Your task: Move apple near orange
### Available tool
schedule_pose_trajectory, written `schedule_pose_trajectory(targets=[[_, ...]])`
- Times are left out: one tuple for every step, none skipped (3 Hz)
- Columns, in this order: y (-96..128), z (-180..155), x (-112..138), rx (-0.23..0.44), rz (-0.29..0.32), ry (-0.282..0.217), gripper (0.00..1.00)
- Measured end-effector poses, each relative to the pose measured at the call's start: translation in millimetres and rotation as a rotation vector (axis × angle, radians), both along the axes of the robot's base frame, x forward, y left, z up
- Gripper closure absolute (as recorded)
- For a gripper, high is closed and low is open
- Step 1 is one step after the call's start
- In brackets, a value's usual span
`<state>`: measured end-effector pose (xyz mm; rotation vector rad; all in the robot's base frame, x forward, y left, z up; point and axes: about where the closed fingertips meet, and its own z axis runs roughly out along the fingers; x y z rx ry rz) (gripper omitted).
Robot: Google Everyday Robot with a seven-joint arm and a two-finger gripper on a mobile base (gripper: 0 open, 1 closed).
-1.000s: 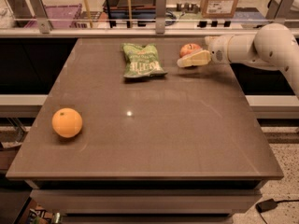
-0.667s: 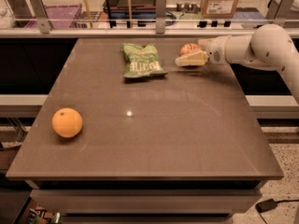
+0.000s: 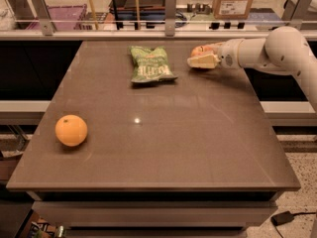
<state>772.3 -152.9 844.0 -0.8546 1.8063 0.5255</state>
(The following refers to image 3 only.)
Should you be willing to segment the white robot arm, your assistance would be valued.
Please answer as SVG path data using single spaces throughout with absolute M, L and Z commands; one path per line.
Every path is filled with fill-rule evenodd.
M 304 36 L 295 28 L 279 27 L 265 38 L 231 39 L 198 46 L 187 64 L 194 68 L 253 68 L 292 75 L 317 111 L 317 58 Z

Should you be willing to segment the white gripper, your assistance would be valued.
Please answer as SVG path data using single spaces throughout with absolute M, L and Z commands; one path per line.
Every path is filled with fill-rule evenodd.
M 212 48 L 212 54 L 194 56 L 187 60 L 190 67 L 196 68 L 215 68 L 218 64 L 222 68 L 240 68 L 239 47 L 243 39 L 232 39 L 223 43 L 214 43 L 203 46 Z

